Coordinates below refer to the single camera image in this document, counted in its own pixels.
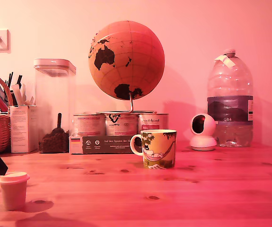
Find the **globe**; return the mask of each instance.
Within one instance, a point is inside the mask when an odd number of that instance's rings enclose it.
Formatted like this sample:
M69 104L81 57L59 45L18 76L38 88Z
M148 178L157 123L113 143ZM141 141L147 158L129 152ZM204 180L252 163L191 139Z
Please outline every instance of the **globe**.
M128 100L150 93L164 72L161 42L146 26L133 21L109 24L92 41L88 63L98 87L108 95Z

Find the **water bottle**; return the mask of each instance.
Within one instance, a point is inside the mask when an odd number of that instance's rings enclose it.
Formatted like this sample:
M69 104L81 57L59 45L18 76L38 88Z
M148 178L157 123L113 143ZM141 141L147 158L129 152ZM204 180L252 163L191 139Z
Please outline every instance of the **water bottle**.
M215 59L208 81L208 114L221 147L250 146L253 139L253 79L234 49Z

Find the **white camera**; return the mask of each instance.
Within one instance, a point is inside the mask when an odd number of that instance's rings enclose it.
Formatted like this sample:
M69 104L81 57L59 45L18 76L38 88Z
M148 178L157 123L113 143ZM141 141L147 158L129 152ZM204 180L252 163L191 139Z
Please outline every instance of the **white camera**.
M214 150L217 142L212 137L216 129L214 119L205 113L197 114L191 120L191 131L194 134L190 145L194 150Z

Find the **globe stand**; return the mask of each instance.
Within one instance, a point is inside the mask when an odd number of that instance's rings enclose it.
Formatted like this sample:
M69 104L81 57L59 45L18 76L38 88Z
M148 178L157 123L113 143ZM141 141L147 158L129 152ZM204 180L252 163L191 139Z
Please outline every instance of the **globe stand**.
M130 104L131 110L129 111L100 111L98 114L131 114L131 113L148 113L148 114L156 114L156 111L134 111L134 106L132 103L132 94L130 93Z

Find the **bottle cap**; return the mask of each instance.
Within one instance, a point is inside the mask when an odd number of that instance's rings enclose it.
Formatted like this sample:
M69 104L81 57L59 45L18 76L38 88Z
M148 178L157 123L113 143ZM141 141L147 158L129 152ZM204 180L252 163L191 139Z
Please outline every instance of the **bottle cap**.
M228 54L228 53L236 53L236 50L235 49L226 49L226 50L224 50L223 54Z

